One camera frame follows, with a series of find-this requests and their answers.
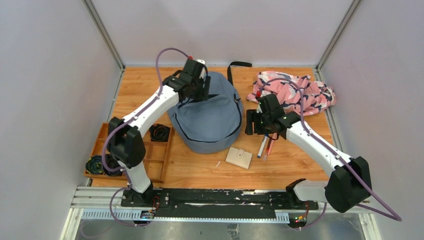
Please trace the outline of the blue student backpack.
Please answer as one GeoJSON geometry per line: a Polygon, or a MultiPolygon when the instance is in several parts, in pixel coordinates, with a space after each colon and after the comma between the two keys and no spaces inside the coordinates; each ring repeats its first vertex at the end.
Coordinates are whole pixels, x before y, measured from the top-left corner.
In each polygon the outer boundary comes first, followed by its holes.
{"type": "Polygon", "coordinates": [[[234,87],[232,67],[252,67],[233,61],[227,75],[210,72],[206,101],[178,103],[167,111],[173,128],[188,148],[197,154],[213,154],[229,148],[241,133],[243,104],[234,87]]]}

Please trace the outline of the beige snap wallet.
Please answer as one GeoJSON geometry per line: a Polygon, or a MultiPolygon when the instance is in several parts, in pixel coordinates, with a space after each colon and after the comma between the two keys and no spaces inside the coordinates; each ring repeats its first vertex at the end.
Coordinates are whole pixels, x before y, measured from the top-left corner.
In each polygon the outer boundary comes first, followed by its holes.
{"type": "Polygon", "coordinates": [[[230,147],[225,159],[226,163],[248,170],[252,160],[252,153],[243,149],[230,147]]]}

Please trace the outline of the blue cap marker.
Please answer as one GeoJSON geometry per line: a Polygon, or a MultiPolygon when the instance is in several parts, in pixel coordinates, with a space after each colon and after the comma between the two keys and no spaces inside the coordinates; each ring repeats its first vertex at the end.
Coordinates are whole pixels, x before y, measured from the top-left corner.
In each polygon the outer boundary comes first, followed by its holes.
{"type": "Polygon", "coordinates": [[[258,159],[260,159],[262,157],[262,154],[264,152],[264,148],[265,148],[265,145],[266,145],[267,141],[268,141],[268,136],[265,135],[263,137],[263,140],[262,140],[262,142],[260,144],[259,150],[258,150],[257,155],[256,155],[258,159]]]}

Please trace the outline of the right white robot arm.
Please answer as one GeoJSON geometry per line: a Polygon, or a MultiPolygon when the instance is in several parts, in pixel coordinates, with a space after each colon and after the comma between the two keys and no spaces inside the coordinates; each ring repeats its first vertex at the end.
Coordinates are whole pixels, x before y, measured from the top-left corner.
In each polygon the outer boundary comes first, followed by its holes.
{"type": "Polygon", "coordinates": [[[328,181],[298,179],[286,186],[286,204],[298,209],[307,201],[329,204],[345,213],[371,196],[370,168],[361,156],[338,150],[319,136],[296,112],[286,113],[275,95],[258,99],[256,109],[246,111],[247,135],[276,134],[295,144],[310,156],[329,177],[328,181]]]}

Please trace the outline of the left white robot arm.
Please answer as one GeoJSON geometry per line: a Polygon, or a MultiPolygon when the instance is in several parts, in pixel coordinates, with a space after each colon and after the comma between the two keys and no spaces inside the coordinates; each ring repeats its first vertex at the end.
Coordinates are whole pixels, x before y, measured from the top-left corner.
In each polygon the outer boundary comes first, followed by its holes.
{"type": "Polygon", "coordinates": [[[205,100],[210,86],[206,62],[188,58],[182,70],[160,82],[156,92],[124,118],[113,117],[108,123],[108,136],[103,152],[118,162],[117,171],[125,174],[134,200],[140,206],[153,201],[152,181],[143,164],[146,147],[143,142],[150,127],[169,109],[186,99],[205,100]]]}

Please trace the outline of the pink pen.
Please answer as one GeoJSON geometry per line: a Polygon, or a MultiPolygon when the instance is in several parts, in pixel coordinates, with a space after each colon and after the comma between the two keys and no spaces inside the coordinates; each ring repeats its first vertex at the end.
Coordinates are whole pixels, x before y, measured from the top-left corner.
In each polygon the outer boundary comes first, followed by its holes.
{"type": "Polygon", "coordinates": [[[269,148],[269,152],[268,152],[268,156],[271,154],[272,147],[273,147],[274,143],[275,143],[275,140],[274,140],[274,139],[272,139],[272,142],[271,142],[271,145],[270,145],[270,148],[269,148]]]}

